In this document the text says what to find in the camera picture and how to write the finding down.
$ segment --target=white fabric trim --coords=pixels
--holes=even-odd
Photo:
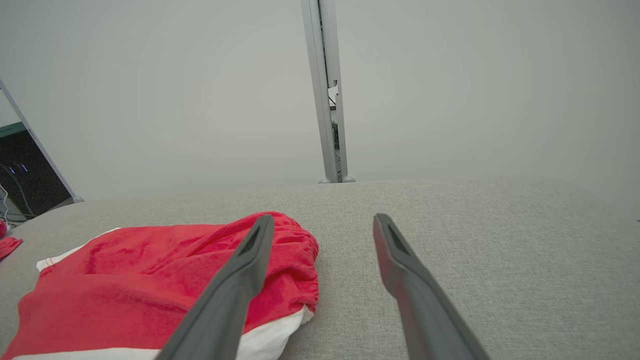
[[[100,236],[102,236],[102,235],[104,235],[106,233],[110,233],[111,231],[118,230],[118,229],[121,229],[121,227],[116,227],[115,229],[111,229],[109,231],[105,231],[104,233],[96,236],[95,238],[99,238]],[[74,248],[74,249],[71,249],[71,250],[67,251],[66,253],[64,253],[62,255],[58,255],[58,256],[54,256],[52,258],[46,258],[44,260],[38,261],[36,263],[36,268],[38,269],[39,272],[41,272],[42,270],[48,268],[49,266],[53,266],[53,264],[59,263],[60,261],[62,261],[62,259],[66,258],[67,256],[69,256],[69,255],[73,254],[74,252],[80,250],[83,246],[88,244],[89,241],[84,243],[84,244],[82,244],[82,245],[80,245],[80,246],[78,246],[78,247],[76,247],[76,248]]]
[[[236,360],[276,360],[289,336],[313,317],[306,305],[300,311],[258,326],[240,337]],[[102,348],[98,350],[22,355],[13,360],[153,360],[160,350],[146,348]]]

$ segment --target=red velvet cloth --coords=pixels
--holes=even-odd
[[[2,357],[93,350],[162,348],[202,290],[236,249],[254,214],[228,225],[118,229],[42,270],[18,305],[20,327]],[[315,309],[316,239],[271,213],[275,235],[262,291],[244,331]]]
[[[15,248],[20,245],[20,243],[22,243],[22,239],[16,239],[11,236],[0,240],[0,260],[6,258],[7,255],[11,254],[15,250]]]

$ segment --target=white partition panel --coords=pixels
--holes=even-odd
[[[87,200],[324,177],[299,2],[2,1],[0,79]]]
[[[536,175],[640,219],[640,3],[337,1],[349,174]]]

